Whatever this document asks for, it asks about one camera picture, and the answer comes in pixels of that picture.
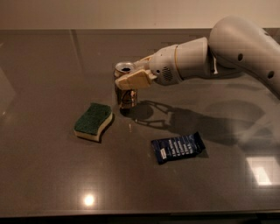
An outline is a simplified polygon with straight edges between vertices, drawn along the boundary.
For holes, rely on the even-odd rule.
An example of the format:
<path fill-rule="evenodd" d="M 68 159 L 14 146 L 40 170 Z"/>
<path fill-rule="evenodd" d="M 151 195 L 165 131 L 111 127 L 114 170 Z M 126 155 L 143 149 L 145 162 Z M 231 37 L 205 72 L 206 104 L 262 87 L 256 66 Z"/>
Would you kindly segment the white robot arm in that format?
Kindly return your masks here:
<path fill-rule="evenodd" d="M 225 17 L 208 38 L 162 48 L 135 62 L 115 66 L 121 90 L 168 86 L 191 78 L 215 79 L 250 74 L 274 95 L 280 95 L 280 45 L 261 27 L 240 18 Z"/>

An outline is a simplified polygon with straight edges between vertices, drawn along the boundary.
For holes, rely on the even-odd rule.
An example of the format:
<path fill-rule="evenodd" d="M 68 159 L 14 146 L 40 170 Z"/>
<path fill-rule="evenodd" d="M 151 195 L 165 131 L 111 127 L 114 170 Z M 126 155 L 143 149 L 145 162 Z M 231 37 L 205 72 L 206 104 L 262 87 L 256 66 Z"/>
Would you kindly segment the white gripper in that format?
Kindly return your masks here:
<path fill-rule="evenodd" d="M 150 70 L 140 69 L 133 73 L 128 73 L 115 81 L 121 90 L 148 88 L 151 83 L 170 86 L 179 84 L 182 79 L 176 66 L 177 45 L 167 46 L 134 62 L 136 67 L 143 67 L 149 63 Z"/>

